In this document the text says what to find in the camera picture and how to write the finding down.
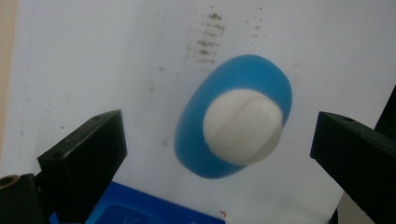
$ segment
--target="ink stain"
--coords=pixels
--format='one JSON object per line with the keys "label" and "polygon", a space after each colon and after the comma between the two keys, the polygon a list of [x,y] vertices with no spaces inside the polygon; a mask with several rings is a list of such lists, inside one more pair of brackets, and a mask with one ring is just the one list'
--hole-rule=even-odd
{"label": "ink stain", "polygon": [[198,63],[215,63],[215,60],[202,58],[198,60]]}
{"label": "ink stain", "polygon": [[197,43],[198,43],[199,45],[201,45],[201,46],[204,46],[204,47],[215,47],[215,46],[218,46],[218,45],[219,45],[219,44],[216,43],[216,42],[207,42],[207,41],[205,41],[205,40],[199,40],[199,41],[197,41]]}
{"label": "ink stain", "polygon": [[209,15],[209,18],[213,19],[213,20],[219,20],[219,21],[222,20],[222,17],[219,16],[217,13],[213,13],[212,15]]}
{"label": "ink stain", "polygon": [[224,31],[224,28],[225,28],[224,25],[212,24],[212,23],[209,23],[209,22],[206,23],[206,26],[212,26],[212,27],[218,28],[221,31]]}
{"label": "ink stain", "polygon": [[207,50],[205,50],[205,49],[201,49],[200,53],[201,54],[209,54],[209,52]]}
{"label": "ink stain", "polygon": [[216,35],[215,33],[213,33],[213,32],[210,32],[210,31],[205,31],[205,32],[204,32],[204,34],[205,34],[205,35],[212,36],[212,37],[216,37],[216,36],[218,36],[218,35]]}

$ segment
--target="blue plastic object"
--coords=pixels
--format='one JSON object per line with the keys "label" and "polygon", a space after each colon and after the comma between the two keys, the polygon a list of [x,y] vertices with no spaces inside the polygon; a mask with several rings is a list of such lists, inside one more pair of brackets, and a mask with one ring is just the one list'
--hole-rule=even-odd
{"label": "blue plastic object", "polygon": [[[55,215],[51,224],[59,224]],[[111,182],[86,224],[225,224],[189,208]]]}
{"label": "blue plastic object", "polygon": [[230,164],[210,152],[203,122],[211,103],[226,91],[249,89],[261,92],[282,110],[285,125],[291,108],[287,77],[270,61],[257,55],[235,57],[219,66],[201,84],[186,105],[177,125],[175,152],[180,162],[205,178],[222,178],[246,166]]}

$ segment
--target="white pill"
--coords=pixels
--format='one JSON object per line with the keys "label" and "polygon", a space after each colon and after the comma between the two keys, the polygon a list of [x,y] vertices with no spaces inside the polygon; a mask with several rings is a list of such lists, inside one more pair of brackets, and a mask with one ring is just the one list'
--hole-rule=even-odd
{"label": "white pill", "polygon": [[209,106],[204,118],[205,142],[220,159],[249,165],[267,157],[282,132],[282,111],[260,92],[223,93]]}

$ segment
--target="blue oval disk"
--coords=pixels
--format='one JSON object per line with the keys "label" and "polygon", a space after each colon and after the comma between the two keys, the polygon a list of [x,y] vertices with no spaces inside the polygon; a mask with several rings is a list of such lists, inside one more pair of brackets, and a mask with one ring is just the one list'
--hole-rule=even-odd
{"label": "blue oval disk", "polygon": [[180,162],[205,178],[222,178],[246,166],[233,165],[210,152],[203,123],[211,103],[226,91],[250,89],[261,92],[282,110],[285,125],[291,108],[288,78],[268,60],[257,55],[235,57],[210,74],[187,103],[177,125],[175,152]]}

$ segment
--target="screw hole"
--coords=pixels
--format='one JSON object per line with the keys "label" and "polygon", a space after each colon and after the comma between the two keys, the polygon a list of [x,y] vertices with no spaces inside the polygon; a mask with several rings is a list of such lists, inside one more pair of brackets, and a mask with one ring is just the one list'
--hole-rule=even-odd
{"label": "screw hole", "polygon": [[352,121],[354,121],[354,120],[353,120],[353,119],[350,119],[350,118],[344,118],[344,121],[352,122]]}
{"label": "screw hole", "polygon": [[6,189],[9,186],[14,185],[20,180],[18,175],[8,175],[3,178],[0,178],[0,189]]}

